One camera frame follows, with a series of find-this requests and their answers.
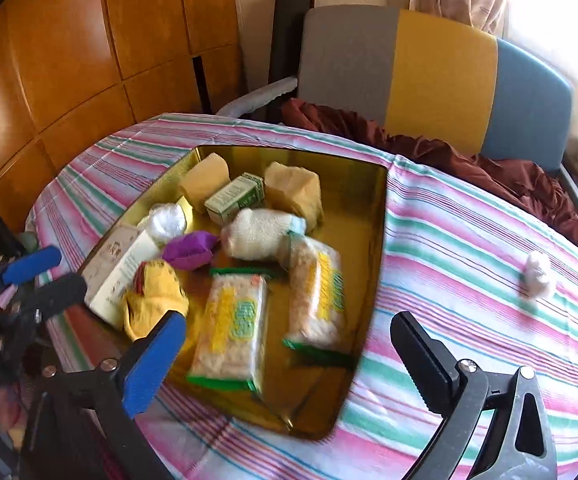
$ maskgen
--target white box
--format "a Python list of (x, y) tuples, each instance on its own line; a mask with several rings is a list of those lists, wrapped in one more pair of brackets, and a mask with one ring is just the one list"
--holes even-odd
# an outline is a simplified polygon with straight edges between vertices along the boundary
[(124, 325), (120, 300), (142, 262), (160, 256), (146, 231), (130, 225), (116, 227), (82, 270), (88, 307), (118, 330)]

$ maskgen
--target purple cloth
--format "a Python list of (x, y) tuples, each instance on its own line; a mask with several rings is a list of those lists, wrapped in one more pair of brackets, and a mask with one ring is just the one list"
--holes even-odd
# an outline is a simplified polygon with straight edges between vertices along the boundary
[(162, 259), (174, 269), (194, 270), (211, 261), (211, 249), (217, 242), (218, 237), (207, 231), (194, 231), (166, 244)]

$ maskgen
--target yellow sponge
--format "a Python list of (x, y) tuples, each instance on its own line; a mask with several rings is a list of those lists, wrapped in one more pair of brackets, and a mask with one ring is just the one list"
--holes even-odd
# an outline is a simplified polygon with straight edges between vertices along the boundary
[(182, 177), (179, 187), (191, 207), (205, 213), (204, 202), (228, 183), (227, 163), (220, 155), (211, 153)]
[(307, 232), (322, 220), (322, 195), (317, 173), (272, 162), (264, 172), (264, 201), (271, 209), (301, 216)]

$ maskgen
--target striped tablecloth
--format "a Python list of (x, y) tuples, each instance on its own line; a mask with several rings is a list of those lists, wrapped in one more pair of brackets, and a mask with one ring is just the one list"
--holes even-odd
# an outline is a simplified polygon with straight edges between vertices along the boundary
[[(138, 424), (159, 456), (187, 479), (397, 479), (437, 428), (389, 340), (409, 310), (457, 357), (485, 370), (536, 370), (558, 452), (560, 478), (578, 472), (578, 248), (496, 197), (401, 156), (354, 142), (251, 121), (167, 114), (101, 140), (42, 192), (27, 227), (62, 249), (44, 282), (77, 270), (115, 219), (163, 171), (199, 144), (295, 147), (389, 168), (380, 286), (364, 354), (331, 436), (319, 443), (228, 419), (164, 386)], [(523, 298), (527, 254), (550, 255), (558, 291)], [(117, 351), (72, 308), (50, 332), (67, 370)], [(454, 478), (465, 478), (489, 418), (483, 416)]]

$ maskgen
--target red blanket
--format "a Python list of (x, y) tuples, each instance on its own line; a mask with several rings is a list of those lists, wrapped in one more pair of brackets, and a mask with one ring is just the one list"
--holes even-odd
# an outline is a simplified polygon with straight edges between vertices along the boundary
[(282, 106), (282, 122), (312, 132), (332, 134), (453, 175), (506, 200), (578, 246), (578, 213), (560, 183), (530, 160), (490, 160), (464, 156), (443, 140), (397, 135), (388, 137), (375, 121), (355, 112), (290, 99)]

